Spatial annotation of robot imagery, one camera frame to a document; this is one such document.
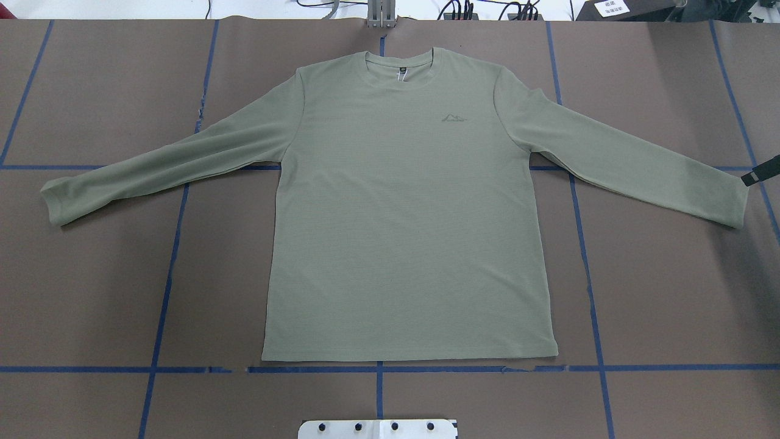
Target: crew neckline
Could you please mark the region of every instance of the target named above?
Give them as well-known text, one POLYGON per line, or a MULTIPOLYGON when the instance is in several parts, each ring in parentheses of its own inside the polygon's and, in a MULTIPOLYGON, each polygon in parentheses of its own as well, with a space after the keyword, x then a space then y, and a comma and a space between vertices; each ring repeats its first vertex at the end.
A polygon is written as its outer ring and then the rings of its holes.
POLYGON ((441 71, 442 63, 442 51, 441 48, 431 48, 431 50, 413 56, 411 58, 392 58, 390 56, 379 56, 369 51, 357 52, 355 54, 356 69, 360 77, 362 77, 367 84, 371 87, 377 88, 390 88, 395 90, 415 90, 420 87, 428 85, 436 75, 441 71), (425 72, 422 77, 417 78, 414 82, 404 81, 390 81, 382 82, 368 69, 368 63, 372 62, 380 66, 387 67, 417 67, 431 63, 431 67, 425 72))

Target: shirt sleeve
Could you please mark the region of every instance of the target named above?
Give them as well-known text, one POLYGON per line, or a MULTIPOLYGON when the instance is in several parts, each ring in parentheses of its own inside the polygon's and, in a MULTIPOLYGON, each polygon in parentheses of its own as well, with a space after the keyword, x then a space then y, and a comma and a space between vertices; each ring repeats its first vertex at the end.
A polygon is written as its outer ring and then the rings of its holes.
POLYGON ((252 162, 281 162, 303 117, 300 73, 199 133, 77 177, 47 182, 52 224, 67 224, 112 200, 148 195, 228 173, 252 162))
POLYGON ((521 148, 598 187, 741 228, 748 188, 733 175, 616 130, 531 91, 502 68, 496 113, 521 148))

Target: white label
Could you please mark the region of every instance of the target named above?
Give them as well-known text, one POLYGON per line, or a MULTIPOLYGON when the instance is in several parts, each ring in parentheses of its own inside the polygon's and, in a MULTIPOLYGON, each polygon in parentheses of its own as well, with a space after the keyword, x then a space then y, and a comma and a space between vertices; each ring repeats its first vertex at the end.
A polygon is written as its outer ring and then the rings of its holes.
POLYGON ((601 16, 617 16, 630 12, 623 0, 607 0, 606 2, 594 3, 594 6, 601 16))

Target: shirt hem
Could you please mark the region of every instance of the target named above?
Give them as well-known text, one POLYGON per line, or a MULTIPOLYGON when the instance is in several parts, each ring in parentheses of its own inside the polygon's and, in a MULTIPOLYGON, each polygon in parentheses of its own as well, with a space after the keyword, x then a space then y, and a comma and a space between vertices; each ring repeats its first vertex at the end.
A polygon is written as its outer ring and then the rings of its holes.
POLYGON ((457 348, 457 349, 328 349, 303 351, 275 351, 263 349, 262 361, 413 361, 439 359, 534 359, 558 356, 557 345, 545 345, 533 348, 457 348))

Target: blue tape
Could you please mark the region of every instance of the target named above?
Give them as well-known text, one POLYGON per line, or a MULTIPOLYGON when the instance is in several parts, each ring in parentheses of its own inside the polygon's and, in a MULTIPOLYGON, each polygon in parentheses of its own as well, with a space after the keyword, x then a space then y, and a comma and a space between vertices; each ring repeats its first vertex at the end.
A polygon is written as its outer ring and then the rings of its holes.
POLYGON ((27 101, 27 96, 30 94, 30 88, 33 86, 35 73, 37 73, 38 66, 41 64, 41 58, 44 56, 44 50, 46 50, 46 44, 48 43, 48 38, 51 35, 51 29, 53 27, 54 20, 49 20, 49 25, 46 28, 46 34, 44 35, 44 40, 41 43, 41 48, 38 49, 38 56, 35 58, 35 64, 33 64, 33 69, 30 71, 30 76, 27 78, 27 85, 24 86, 24 92, 22 93, 21 100, 19 100, 19 106, 16 107, 16 115, 13 117, 13 121, 11 122, 11 129, 8 131, 8 137, 5 138, 5 144, 2 147, 2 152, 0 152, 0 165, 5 162, 5 157, 8 155, 9 148, 11 148, 11 141, 13 140, 14 132, 16 132, 16 125, 19 123, 19 119, 22 117, 24 103, 27 101))
MULTIPOLYGON (((211 46, 208 52, 208 61, 206 63, 206 73, 203 79, 203 94, 200 97, 200 110, 198 120, 195 122, 195 133, 200 132, 200 125, 203 123, 203 111, 206 106, 206 95, 208 92, 208 81, 211 76, 211 64, 214 61, 214 51, 217 42, 217 33, 219 30, 219 20, 214 21, 214 29, 211 32, 211 46)), ((171 298, 171 287, 173 285, 173 267, 176 264, 176 257, 179 254, 179 242, 182 234, 182 219, 184 218, 184 209, 187 204, 187 197, 190 194, 190 184, 184 184, 182 193, 182 203, 179 206, 179 218, 176 221, 176 233, 173 237, 173 249, 171 250, 171 261, 168 264, 168 278, 165 281, 165 293, 162 297, 162 307, 160 310, 160 320, 157 326, 157 337, 154 340, 154 352, 151 359, 151 371, 149 372, 149 382, 147 384, 146 398, 144 399, 144 411, 141 414, 141 423, 138 429, 138 439, 144 439, 146 434, 146 424, 149 417, 149 408, 151 407, 151 397, 154 392, 154 377, 157 373, 157 364, 160 359, 160 347, 162 346, 162 334, 165 330, 165 318, 168 314, 168 302, 171 298)))
POLYGON ((780 370, 780 364, 637 364, 604 366, 607 372, 650 372, 668 370, 780 370))
POLYGON ((375 373, 376 366, 279 366, 247 367, 248 373, 375 373))
POLYGON ((603 366, 569 366, 569 372, 600 372, 603 366))
POLYGON ((519 371, 505 366, 385 366, 387 373, 502 373, 519 371))
POLYGON ((281 168, 282 168, 281 165, 249 165, 249 166, 244 166, 241 169, 250 170, 250 171, 269 171, 269 170, 280 170, 281 168))
POLYGON ((2 165, 0 170, 96 170, 105 165, 2 165))
POLYGON ((534 372, 565 372, 567 369, 566 365, 536 366, 534 372))
POLYGON ((547 46, 550 48, 550 64, 552 64, 552 81, 555 83, 555 100, 558 105, 563 105, 563 99, 561 98, 561 84, 558 82, 558 65, 555 62, 555 47, 552 44, 552 25, 549 21, 545 21, 544 25, 547 27, 547 46))
POLYGON ((574 218, 577 223, 577 235, 580 238, 580 254, 585 264, 585 277, 587 278, 587 295, 590 300, 590 324, 593 327, 593 339, 596 345, 596 359, 599 367, 599 379, 601 381, 601 397, 604 400, 604 415, 607 420, 607 433, 609 439, 615 439, 615 426, 612 423, 612 405, 609 402, 609 389, 607 387, 607 374, 604 371, 604 355, 601 350, 601 335, 598 330, 598 317, 596 315, 596 301, 593 296, 593 284, 590 281, 590 265, 587 261, 587 249, 585 248, 585 237, 583 234, 582 218, 580 216, 580 201, 577 198, 577 190, 574 183, 574 176, 569 174, 569 186, 572 190, 572 201, 574 203, 574 218))
POLYGON ((208 61, 206 63, 206 74, 203 78, 203 94, 200 96, 200 109, 198 110, 197 122, 195 122, 195 132, 200 133, 200 125, 203 123, 203 111, 206 108, 206 94, 208 93, 208 80, 211 78, 211 63, 214 61, 214 47, 217 44, 217 32, 219 31, 219 20, 214 21, 214 29, 211 32, 211 47, 208 50, 208 61))
POLYGON ((152 370, 149 373, 149 381, 147 382, 147 393, 144 398, 144 411, 141 413, 141 424, 138 427, 138 439, 144 439, 146 435, 146 424, 149 420, 149 408, 151 407, 151 394, 154 391, 154 378, 156 374, 152 370))
POLYGON ((167 366, 154 368, 155 373, 231 373, 230 369, 223 369, 221 367, 212 366, 200 366, 200 367, 188 367, 188 366, 167 366))
POLYGON ((0 366, 0 373, 149 373, 134 366, 0 366))
POLYGON ((385 388, 385 362, 377 361, 377 419, 385 418, 385 397, 382 394, 385 388))
MULTIPOLYGON (((745 148, 747 148, 747 155, 750 156, 750 163, 753 165, 753 167, 755 167, 757 165, 756 155, 753 153, 753 146, 750 144, 750 137, 747 135, 745 122, 742 119, 742 113, 739 111, 739 105, 736 103, 734 90, 732 90, 731 81, 729 80, 729 74, 726 72, 726 66, 723 63, 721 46, 718 43, 718 34, 715 32, 715 23, 713 20, 710 20, 710 34, 712 35, 712 43, 715 46, 715 55, 718 57, 718 65, 721 67, 723 82, 725 83, 726 91, 729 93, 729 99, 731 99, 734 115, 736 116, 736 122, 739 124, 739 132, 742 133, 742 139, 745 141, 745 148)), ((761 191, 761 197, 764 199, 764 206, 766 206, 767 213, 769 214, 769 221, 772 224, 772 230, 775 232, 775 240, 777 240, 778 245, 780 245, 780 227, 778 226, 777 217, 775 217, 775 209, 772 207, 772 203, 769 200, 769 195, 767 194, 767 189, 764 186, 764 183, 759 183, 758 187, 761 191)))
POLYGON ((750 156, 750 163, 756 166, 756 156, 753 154, 753 146, 750 144, 750 139, 747 137, 747 130, 745 129, 745 123, 742 121, 742 113, 739 112, 739 107, 736 104, 736 98, 734 97, 734 91, 731 88, 731 81, 729 75, 726 73, 726 66, 723 63, 723 56, 721 55, 721 46, 718 44, 718 35, 715 33, 715 23, 710 20, 710 34, 712 34, 712 42, 715 46, 715 56, 718 57, 718 65, 721 67, 721 75, 723 75, 723 82, 726 85, 726 91, 729 93, 729 99, 732 102, 732 108, 734 109, 734 115, 736 121, 739 124, 739 131, 742 133, 742 139, 747 146, 747 154, 750 156))
POLYGON ((561 166, 529 166, 532 171, 565 171, 561 166))

